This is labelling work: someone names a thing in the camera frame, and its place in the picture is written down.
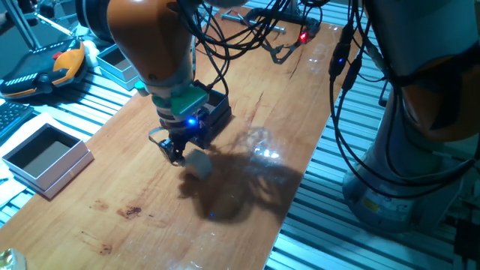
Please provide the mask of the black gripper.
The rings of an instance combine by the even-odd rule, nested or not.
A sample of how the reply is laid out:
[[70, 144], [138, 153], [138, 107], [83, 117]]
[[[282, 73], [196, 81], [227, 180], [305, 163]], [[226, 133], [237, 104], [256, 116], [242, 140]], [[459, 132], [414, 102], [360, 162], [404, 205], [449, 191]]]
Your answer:
[[[170, 133], [178, 134], [189, 139], [196, 145], [209, 144], [209, 116], [210, 112], [206, 108], [200, 108], [186, 119], [174, 122], [171, 119], [160, 118], [160, 126]], [[170, 139], [163, 139], [159, 142], [159, 149], [169, 162], [174, 162], [176, 166], [183, 166], [185, 157], [183, 152], [187, 141], [176, 139], [174, 144]]]

